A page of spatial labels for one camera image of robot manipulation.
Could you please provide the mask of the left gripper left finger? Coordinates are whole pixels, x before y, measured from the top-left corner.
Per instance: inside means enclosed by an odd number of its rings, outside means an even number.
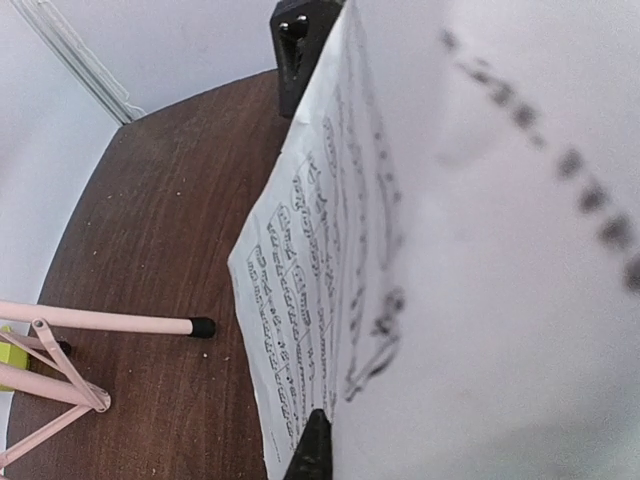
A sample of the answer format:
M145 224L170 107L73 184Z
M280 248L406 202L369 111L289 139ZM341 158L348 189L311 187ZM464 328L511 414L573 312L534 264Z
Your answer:
M316 68L343 0L282 0L270 18L278 70L278 106L291 119Z

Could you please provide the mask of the sheet music page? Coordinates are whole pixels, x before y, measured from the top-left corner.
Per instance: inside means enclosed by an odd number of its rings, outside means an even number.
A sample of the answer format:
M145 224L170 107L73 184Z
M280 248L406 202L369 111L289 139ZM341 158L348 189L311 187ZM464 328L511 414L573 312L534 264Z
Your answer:
M269 478L637 478L638 3L347 2L228 265Z

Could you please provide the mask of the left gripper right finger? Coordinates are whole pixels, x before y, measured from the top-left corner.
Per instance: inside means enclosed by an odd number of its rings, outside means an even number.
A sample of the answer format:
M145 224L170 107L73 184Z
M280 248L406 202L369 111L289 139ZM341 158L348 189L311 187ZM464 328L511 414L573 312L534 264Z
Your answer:
M311 412L283 479L333 479L332 425L323 409Z

